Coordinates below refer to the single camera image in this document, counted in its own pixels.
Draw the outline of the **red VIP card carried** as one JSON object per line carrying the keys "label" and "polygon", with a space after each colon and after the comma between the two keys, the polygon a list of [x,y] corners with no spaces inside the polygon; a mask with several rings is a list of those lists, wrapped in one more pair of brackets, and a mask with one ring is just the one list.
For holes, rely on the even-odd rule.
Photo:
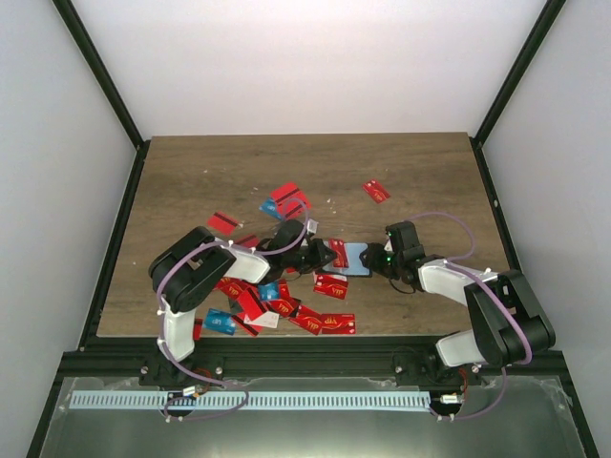
{"label": "red VIP card carried", "polygon": [[335,254],[332,266],[335,268],[348,268],[348,251],[342,239],[329,239],[328,246]]}

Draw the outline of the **black card holder wallet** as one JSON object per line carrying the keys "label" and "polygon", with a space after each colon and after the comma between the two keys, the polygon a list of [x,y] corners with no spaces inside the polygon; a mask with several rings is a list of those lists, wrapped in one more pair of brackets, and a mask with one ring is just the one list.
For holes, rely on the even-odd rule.
{"label": "black card holder wallet", "polygon": [[346,244],[348,257],[348,267],[334,267],[332,263],[325,265],[316,271],[317,274],[340,275],[353,278],[371,278],[372,272],[365,267],[360,259],[360,255],[368,248],[366,243],[349,242]]}

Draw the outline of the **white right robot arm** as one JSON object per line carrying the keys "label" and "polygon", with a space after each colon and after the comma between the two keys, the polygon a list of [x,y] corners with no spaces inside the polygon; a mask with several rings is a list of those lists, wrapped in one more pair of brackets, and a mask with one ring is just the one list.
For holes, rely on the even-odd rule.
{"label": "white right robot arm", "polygon": [[471,328],[440,339],[425,359],[431,382],[446,384],[464,364],[529,364],[556,344],[555,329],[521,271],[481,271],[457,264],[457,257],[428,255],[409,220],[387,226],[386,234],[385,245],[370,243],[359,254],[364,267],[468,310]]}

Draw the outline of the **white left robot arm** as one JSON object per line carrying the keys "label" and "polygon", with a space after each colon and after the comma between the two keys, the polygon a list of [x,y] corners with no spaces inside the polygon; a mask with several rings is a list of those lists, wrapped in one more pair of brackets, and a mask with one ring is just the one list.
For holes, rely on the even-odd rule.
{"label": "white left robot arm", "polygon": [[196,309],[221,280],[268,284],[287,269],[311,273],[337,258],[309,225],[308,220],[282,221],[270,238],[250,247],[197,226],[155,258],[148,273],[161,316],[158,348],[165,358],[160,370],[170,383],[185,385],[194,377],[195,362],[189,356],[195,348]]}

